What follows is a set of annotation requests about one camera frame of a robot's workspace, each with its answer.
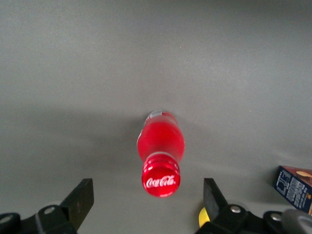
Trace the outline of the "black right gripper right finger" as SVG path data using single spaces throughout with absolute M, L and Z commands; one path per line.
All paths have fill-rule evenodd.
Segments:
M 205 178 L 203 183 L 204 208 L 209 217 L 197 234 L 291 234 L 282 223 L 282 213 L 267 211 L 262 217 L 241 205 L 228 203 L 216 182 Z

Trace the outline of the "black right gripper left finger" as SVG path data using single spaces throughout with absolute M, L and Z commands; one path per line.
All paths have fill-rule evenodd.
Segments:
M 94 204 L 91 178 L 83 179 L 59 204 L 41 208 L 21 219 L 18 213 L 0 215 L 2 234 L 76 234 Z

